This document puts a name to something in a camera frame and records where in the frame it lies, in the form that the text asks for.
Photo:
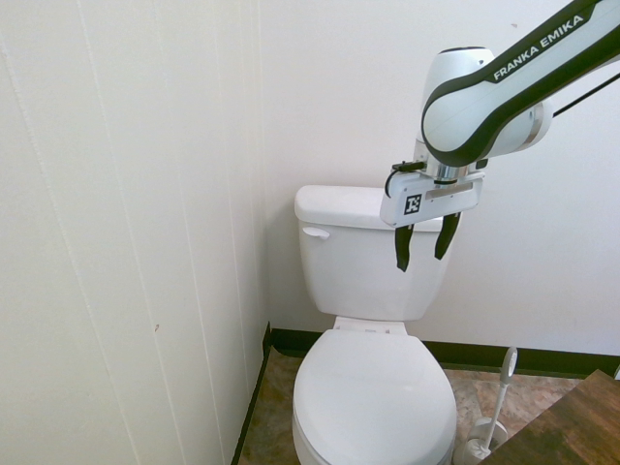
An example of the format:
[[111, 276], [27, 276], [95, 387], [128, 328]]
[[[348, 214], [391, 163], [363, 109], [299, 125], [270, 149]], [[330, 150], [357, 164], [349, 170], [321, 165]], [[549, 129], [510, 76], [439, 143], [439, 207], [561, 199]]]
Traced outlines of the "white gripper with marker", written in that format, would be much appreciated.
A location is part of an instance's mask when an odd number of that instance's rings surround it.
[[384, 188], [381, 219], [394, 230], [396, 266], [406, 272], [410, 263], [413, 224], [443, 217], [434, 257], [441, 260], [450, 248], [462, 211], [478, 205], [484, 172], [476, 170], [450, 185], [436, 184], [424, 173], [394, 174]]

